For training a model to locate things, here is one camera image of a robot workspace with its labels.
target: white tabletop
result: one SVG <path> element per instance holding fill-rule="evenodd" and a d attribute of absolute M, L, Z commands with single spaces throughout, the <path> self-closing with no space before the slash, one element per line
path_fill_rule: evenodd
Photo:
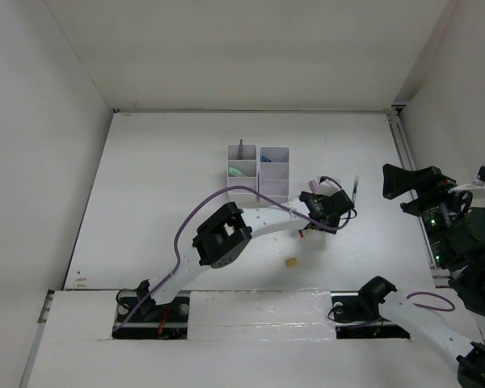
<path fill-rule="evenodd" d="M 457 306 L 435 314 L 481 340 L 456 293 L 435 292 Z M 193 292 L 189 339 L 175 341 L 112 339 L 115 294 L 56 293 L 29 388 L 458 386 L 416 338 L 335 339 L 329 293 Z"/>
<path fill-rule="evenodd" d="M 230 266 L 188 289 L 359 289 L 381 275 L 397 285 L 432 288 L 419 221 L 403 200 L 382 198 L 382 165 L 399 165 L 385 115 L 358 113 L 117 113 L 103 152 L 66 289 L 136 287 L 167 274 L 179 225 L 207 195 L 226 186 L 226 147 L 239 139 L 291 150 L 292 195 L 317 175 L 341 179 L 350 194 L 360 176 L 358 217 L 337 235 L 270 234 L 252 241 Z M 180 248 L 222 203 L 192 220 Z M 295 257 L 298 266 L 287 268 Z"/>

